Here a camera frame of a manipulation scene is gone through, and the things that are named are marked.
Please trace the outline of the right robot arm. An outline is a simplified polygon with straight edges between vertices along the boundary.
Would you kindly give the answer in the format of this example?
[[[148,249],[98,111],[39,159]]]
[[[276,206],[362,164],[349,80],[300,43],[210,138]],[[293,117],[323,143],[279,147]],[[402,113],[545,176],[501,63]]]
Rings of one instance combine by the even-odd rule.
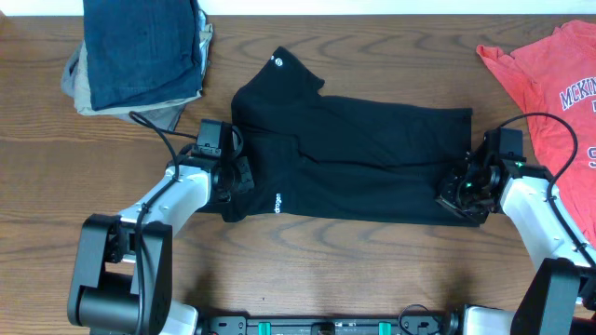
[[[535,276],[516,311],[465,305],[442,321],[442,334],[592,334],[595,319],[574,315],[595,309],[595,249],[581,234],[545,167],[503,160],[452,170],[438,202],[462,219],[483,222],[492,213],[512,221]]]

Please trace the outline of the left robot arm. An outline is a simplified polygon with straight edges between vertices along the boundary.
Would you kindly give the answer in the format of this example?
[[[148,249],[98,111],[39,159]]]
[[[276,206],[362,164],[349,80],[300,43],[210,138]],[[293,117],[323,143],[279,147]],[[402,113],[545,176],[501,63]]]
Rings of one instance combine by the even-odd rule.
[[[172,299],[172,242],[206,205],[253,187],[245,156],[181,153],[163,179],[116,215],[83,223],[67,302],[92,334],[198,334],[197,308]]]

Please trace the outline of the black polo shirt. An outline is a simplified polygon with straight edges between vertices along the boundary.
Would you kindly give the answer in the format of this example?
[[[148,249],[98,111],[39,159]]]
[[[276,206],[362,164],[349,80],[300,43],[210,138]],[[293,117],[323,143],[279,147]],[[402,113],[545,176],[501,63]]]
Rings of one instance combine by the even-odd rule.
[[[471,109],[323,96],[323,85],[279,47],[236,93],[232,122],[254,185],[208,213],[465,224],[437,195],[471,148]]]

